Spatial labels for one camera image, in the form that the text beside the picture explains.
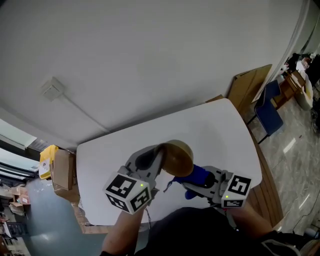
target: blue cloth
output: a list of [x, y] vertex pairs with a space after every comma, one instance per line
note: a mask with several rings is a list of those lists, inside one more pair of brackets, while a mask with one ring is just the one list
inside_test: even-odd
[[[206, 178], [208, 177], [208, 175], [210, 174], [209, 171], [203, 169], [202, 167], [200, 166], [197, 166], [197, 165], [193, 165], [193, 171], [186, 177], [174, 177], [173, 180], [171, 180], [166, 189], [163, 191], [163, 192], [166, 192], [167, 189], [171, 186], [171, 184], [173, 182], [178, 182], [178, 183], [190, 183], [190, 184], [194, 184], [194, 185], [197, 185], [197, 186], [204, 186], [205, 184], [205, 181], [206, 181]], [[192, 199], [194, 197], [196, 197], [197, 194], [194, 193], [193, 191], [191, 190], [187, 190], [185, 192], [185, 195], [184, 197], [186, 199]]]

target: white table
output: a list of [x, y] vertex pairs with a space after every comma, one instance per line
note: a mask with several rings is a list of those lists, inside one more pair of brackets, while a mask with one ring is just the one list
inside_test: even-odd
[[[252, 178], [255, 187], [262, 180], [257, 151], [238, 111], [228, 99], [220, 99], [144, 122], [81, 144], [77, 148], [78, 186], [85, 216], [93, 225], [114, 225], [120, 209], [109, 203], [103, 187], [132, 153], [169, 140], [181, 140], [193, 151], [198, 166], [214, 166], [241, 172]], [[157, 221], [181, 207], [208, 207], [206, 198], [185, 199], [179, 183], [163, 193], [172, 175], [162, 171], [156, 178], [160, 189], [148, 207]], [[143, 215], [142, 222], [148, 222]]]

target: white label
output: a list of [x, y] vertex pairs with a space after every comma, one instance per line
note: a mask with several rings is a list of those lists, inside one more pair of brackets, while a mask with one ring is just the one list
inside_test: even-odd
[[43, 174], [47, 173], [48, 171], [50, 171], [50, 158], [48, 158], [40, 163], [39, 175], [43, 175]]

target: floor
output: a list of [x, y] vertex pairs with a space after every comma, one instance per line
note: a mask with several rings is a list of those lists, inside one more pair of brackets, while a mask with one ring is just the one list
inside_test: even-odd
[[[105, 234], [82, 234], [71, 204], [54, 193], [50, 180], [27, 184], [31, 205], [25, 222], [29, 237], [24, 242], [32, 256], [98, 256]], [[137, 249], [145, 246], [148, 232], [139, 234]]]
[[[292, 232], [294, 228], [296, 234], [303, 234], [320, 210], [320, 196], [312, 210], [320, 189], [320, 138], [311, 127], [310, 111], [302, 110], [294, 98], [278, 113], [284, 125], [264, 140], [260, 148], [281, 201], [284, 219], [278, 228], [282, 232]], [[246, 119], [253, 116], [252, 106]], [[249, 128], [257, 141], [266, 134], [257, 118], [249, 124]]]

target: chair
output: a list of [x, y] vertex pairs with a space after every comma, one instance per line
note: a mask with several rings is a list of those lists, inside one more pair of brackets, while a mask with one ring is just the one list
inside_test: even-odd
[[266, 131], [266, 136], [264, 136], [264, 138], [260, 140], [258, 144], [263, 142], [267, 137], [276, 132], [284, 124], [276, 108], [271, 103], [271, 99], [280, 94], [281, 91], [278, 81], [274, 80], [264, 87], [260, 98], [257, 100], [254, 106], [255, 116], [251, 118], [247, 124], [250, 124], [252, 120], [258, 117]]

